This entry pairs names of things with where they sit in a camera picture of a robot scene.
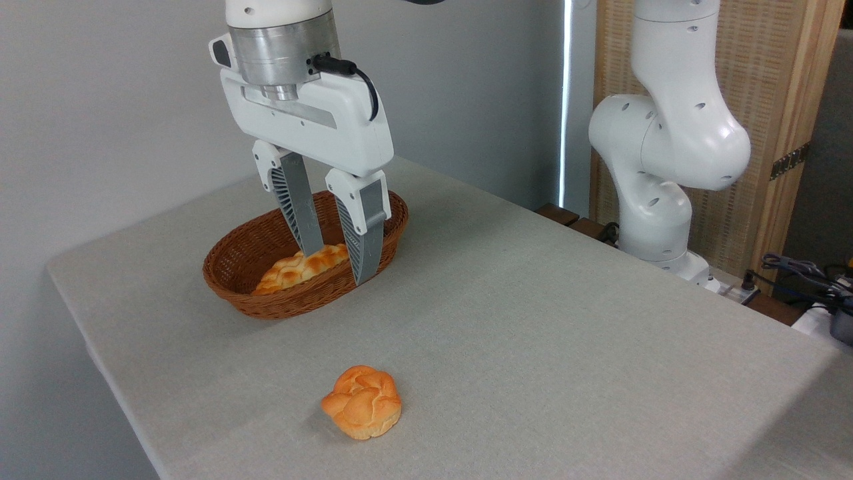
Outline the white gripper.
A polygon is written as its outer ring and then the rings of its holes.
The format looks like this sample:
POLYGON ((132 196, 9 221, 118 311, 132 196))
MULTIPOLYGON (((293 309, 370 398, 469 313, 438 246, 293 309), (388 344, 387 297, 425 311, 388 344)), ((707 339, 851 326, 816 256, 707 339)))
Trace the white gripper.
POLYGON ((328 73, 298 85, 295 100, 269 99, 244 82, 231 49, 229 34, 209 43, 232 116, 241 131, 260 139, 253 156, 265 191, 277 198, 303 254, 314 255, 324 242, 302 155, 334 167, 325 182, 336 197, 355 283, 362 285, 377 273, 383 225, 391 218, 380 170, 394 155, 384 107, 369 121, 368 85, 357 76, 328 73))

